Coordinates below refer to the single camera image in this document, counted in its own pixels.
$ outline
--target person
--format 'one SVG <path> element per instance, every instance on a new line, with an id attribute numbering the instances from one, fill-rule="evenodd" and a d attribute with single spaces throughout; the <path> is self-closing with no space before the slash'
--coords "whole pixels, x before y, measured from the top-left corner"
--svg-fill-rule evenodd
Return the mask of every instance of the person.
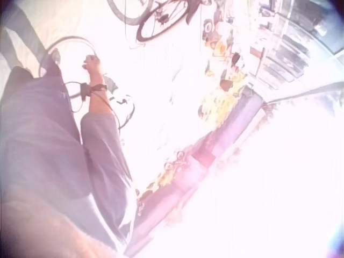
<path id="1" fill-rule="evenodd" d="M 1 99 L 1 250 L 5 257 L 121 257 L 136 193 L 106 90 L 90 95 L 81 138 L 61 71 L 14 67 Z M 87 56 L 90 86 L 104 85 Z"/>

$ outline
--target bicycle wheel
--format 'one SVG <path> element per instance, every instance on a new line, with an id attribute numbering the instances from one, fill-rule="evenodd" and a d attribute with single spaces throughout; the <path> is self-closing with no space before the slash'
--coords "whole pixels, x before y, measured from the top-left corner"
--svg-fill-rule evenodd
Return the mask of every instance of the bicycle wheel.
<path id="1" fill-rule="evenodd" d="M 139 25 L 136 39 L 139 42 L 146 42 L 167 32 L 187 15 L 189 8 L 190 6 L 187 0 L 169 0 L 165 3 L 159 4 L 157 8 L 155 8 L 153 11 L 147 14 L 145 18 L 143 18 L 142 22 Z M 149 25 L 152 27 L 152 29 L 148 28 L 148 30 L 146 31 L 147 27 L 145 26 Z M 160 28 L 162 28 L 162 30 L 153 35 L 156 25 L 160 25 Z"/>
<path id="2" fill-rule="evenodd" d="M 145 17 L 150 12 L 153 6 L 153 0 L 107 0 L 107 3 L 111 11 L 113 12 L 113 14 L 119 20 L 131 26 L 139 25 L 143 17 Z"/>

